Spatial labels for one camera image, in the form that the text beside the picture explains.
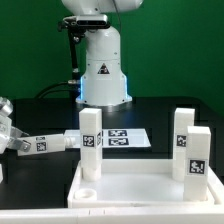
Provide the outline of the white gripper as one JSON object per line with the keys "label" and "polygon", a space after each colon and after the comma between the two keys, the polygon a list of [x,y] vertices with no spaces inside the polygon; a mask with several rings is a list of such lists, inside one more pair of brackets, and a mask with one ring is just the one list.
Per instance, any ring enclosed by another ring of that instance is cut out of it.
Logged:
{"label": "white gripper", "polygon": [[28,133],[12,127],[12,120],[9,118],[12,112],[12,103],[7,98],[0,97],[0,154],[3,154],[6,148],[23,152],[28,152],[31,148],[29,142],[15,139],[27,137]]}

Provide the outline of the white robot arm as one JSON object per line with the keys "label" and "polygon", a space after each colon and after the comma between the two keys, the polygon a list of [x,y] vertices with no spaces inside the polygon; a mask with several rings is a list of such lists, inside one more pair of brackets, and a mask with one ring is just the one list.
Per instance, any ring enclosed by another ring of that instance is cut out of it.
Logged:
{"label": "white robot arm", "polygon": [[[59,23],[68,31],[72,58],[71,83],[80,106],[106,108],[113,111],[132,101],[127,93],[127,77],[121,71],[120,34],[107,14],[139,8],[143,0],[61,0],[72,13]],[[86,71],[80,73],[75,45],[87,41]]]}

